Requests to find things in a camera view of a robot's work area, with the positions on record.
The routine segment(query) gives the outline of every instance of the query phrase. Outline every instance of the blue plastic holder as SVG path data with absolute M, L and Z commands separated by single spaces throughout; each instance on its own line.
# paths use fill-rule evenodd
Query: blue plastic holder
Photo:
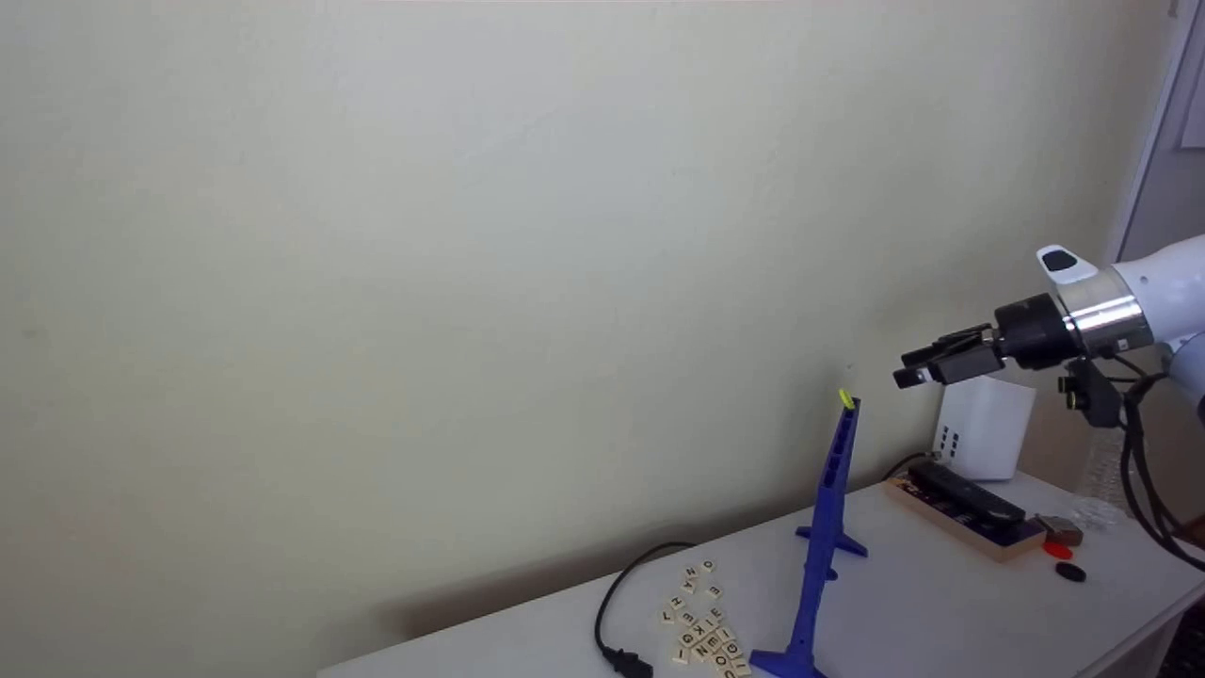
M 824 678 L 818 672 L 818 618 L 823 618 L 823 599 L 824 584 L 838 581 L 833 555 L 847 551 L 855 556 L 867 556 L 867 546 L 855 543 L 844 531 L 844 488 L 853 477 L 853 457 L 855 457 L 855 432 L 860 432 L 860 412 L 864 402 L 855 395 L 841 395 L 841 420 L 833 432 L 824 477 L 818 488 L 818 507 L 815 507 L 815 526 L 799 526 L 799 537 L 809 537 L 806 566 L 801 566 L 801 596 L 799 596 L 799 614 L 793 628 L 786 653 L 755 653 L 750 664 L 766 674 L 776 678 Z

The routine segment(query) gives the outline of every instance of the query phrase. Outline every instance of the tabletop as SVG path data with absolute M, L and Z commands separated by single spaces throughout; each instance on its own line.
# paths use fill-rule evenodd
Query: tabletop
M 1062 516 L 1082 501 L 1039 477 L 993 495 Z M 637 567 L 612 606 L 606 640 L 639 653 L 661 678 L 717 674 L 675 664 L 680 634 L 663 620 L 686 566 L 712 560 L 739 643 L 785 649 L 806 555 L 795 526 L 806 518 L 809 512 L 779 516 Z M 1095 522 L 1079 551 L 1085 584 L 1056 575 L 1056 560 L 1039 551 L 992 560 L 899 506 L 888 487 L 847 497 L 847 535 L 867 543 L 869 556 L 838 555 L 841 581 L 824 586 L 818 667 L 833 678 L 1095 674 L 1205 596 L 1205 575 L 1152 546 L 1121 512 Z M 319 678 L 612 678 L 590 643 L 606 584 L 612 575 L 418 636 Z

